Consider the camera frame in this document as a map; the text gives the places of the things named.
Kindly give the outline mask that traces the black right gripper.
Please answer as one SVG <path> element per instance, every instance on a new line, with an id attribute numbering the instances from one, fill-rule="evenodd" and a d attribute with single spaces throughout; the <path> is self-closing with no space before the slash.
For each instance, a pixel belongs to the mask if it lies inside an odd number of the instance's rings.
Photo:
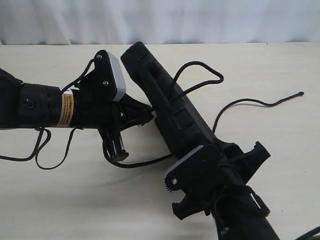
<path id="1" fill-rule="evenodd" d="M 214 138 L 213 142 L 221 152 L 216 168 L 191 186 L 177 190 L 184 193 L 184 198 L 172 203 L 172 211 L 180 220 L 199 212 L 204 212 L 207 216 L 215 212 L 219 200 L 224 195 L 246 189 L 248 181 L 271 156 L 258 141 L 248 152 L 243 152 L 234 142 L 218 138 Z"/>

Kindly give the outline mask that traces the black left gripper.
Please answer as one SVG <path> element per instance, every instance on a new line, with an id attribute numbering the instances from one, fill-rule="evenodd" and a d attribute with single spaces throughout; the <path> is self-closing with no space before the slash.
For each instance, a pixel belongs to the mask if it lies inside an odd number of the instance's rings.
<path id="1" fill-rule="evenodd" d="M 149 123 L 153 119 L 151 107 L 126 96 L 125 86 L 112 83 L 77 83 L 72 92 L 72 127 L 97 129 L 107 161 L 126 159 L 129 153 L 124 148 L 121 130 Z"/>

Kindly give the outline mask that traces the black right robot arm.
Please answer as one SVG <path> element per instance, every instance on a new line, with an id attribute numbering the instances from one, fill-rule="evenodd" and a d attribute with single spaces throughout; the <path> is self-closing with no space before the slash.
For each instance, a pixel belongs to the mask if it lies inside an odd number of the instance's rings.
<path id="1" fill-rule="evenodd" d="M 184 220 L 203 212 L 212 216 L 220 240 L 277 240 L 261 197 L 248 185 L 270 153 L 256 142 L 243 152 L 235 143 L 199 145 L 166 172 L 169 192 L 183 191 L 172 203 L 173 214 Z"/>

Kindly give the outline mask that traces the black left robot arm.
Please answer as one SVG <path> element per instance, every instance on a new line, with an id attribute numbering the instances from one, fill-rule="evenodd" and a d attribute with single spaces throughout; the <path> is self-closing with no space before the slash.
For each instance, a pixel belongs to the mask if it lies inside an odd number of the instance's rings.
<path id="1" fill-rule="evenodd" d="M 96 66 L 73 83 L 74 88 L 26 83 L 0 71 L 0 128 L 97 129 L 110 161 L 120 162 L 121 131 L 153 119 L 150 107 L 120 92 L 110 67 Z"/>

